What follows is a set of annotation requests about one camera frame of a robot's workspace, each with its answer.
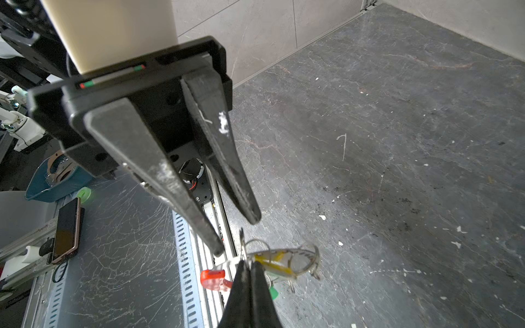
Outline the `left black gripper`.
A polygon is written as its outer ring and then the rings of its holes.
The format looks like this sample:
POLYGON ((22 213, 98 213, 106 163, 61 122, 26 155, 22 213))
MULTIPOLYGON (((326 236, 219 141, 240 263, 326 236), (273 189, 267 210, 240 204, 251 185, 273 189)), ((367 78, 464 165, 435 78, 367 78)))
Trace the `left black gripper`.
POLYGON ((60 142, 67 157, 94 177, 119 163, 180 214, 214 255, 224 253, 224 244, 165 152, 195 138, 202 161, 238 211, 252 225, 261 221, 229 120, 232 80, 226 48, 215 38, 35 87, 27 104, 30 117, 60 142), (203 63, 214 69, 188 72, 203 63))

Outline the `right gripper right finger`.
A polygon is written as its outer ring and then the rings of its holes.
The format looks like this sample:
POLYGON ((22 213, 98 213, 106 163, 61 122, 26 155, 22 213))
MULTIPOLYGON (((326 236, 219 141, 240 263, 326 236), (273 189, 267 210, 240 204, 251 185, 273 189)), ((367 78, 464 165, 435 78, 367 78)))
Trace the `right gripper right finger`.
POLYGON ((261 263, 250 267, 251 327, 282 328, 261 263))

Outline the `yellow key tag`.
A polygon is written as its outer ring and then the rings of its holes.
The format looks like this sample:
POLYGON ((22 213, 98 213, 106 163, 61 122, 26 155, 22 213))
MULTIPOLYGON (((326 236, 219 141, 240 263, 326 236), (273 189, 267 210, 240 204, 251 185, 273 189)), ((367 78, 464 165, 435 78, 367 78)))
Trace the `yellow key tag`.
POLYGON ((292 280, 298 277, 290 267, 279 262, 280 258, 282 258, 280 254, 277 254, 276 260, 272 257, 273 254, 271 252, 253 253, 250 256, 255 262, 261 264, 263 269, 274 276, 289 278, 292 280))

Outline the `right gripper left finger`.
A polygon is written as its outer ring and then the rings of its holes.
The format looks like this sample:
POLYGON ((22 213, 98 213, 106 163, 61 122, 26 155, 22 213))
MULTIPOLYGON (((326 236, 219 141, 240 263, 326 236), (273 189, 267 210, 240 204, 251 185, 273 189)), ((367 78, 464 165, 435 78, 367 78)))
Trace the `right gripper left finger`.
POLYGON ((241 260, 218 328, 251 327, 250 268, 241 260))

